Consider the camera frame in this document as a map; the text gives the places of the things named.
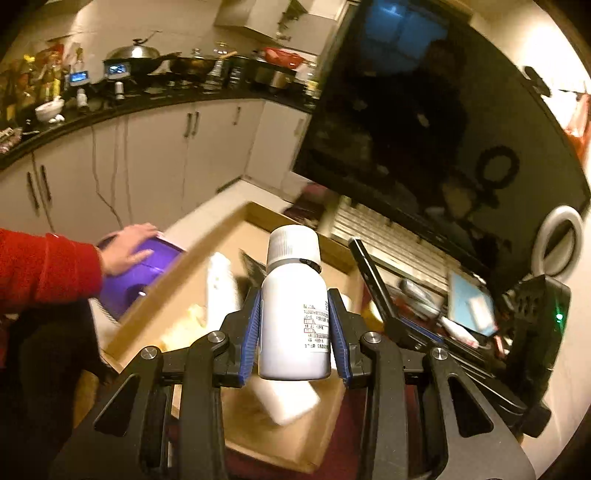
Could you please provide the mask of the red sleeve forearm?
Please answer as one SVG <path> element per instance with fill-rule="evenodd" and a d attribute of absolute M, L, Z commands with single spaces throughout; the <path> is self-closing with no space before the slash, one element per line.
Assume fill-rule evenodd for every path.
<path fill-rule="evenodd" d="M 70 303 L 99 293 L 102 265 L 95 246 L 48 234 L 1 231 L 1 312 Z"/>

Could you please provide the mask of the person's hand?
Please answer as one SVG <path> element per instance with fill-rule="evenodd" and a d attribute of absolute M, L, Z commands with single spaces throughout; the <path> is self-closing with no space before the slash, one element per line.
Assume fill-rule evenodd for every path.
<path fill-rule="evenodd" d="M 104 277 L 119 276 L 149 258 L 151 249 L 140 250 L 147 240 L 158 236 L 158 229 L 149 223 L 134 224 L 116 232 L 105 247 L 97 247 Z"/>

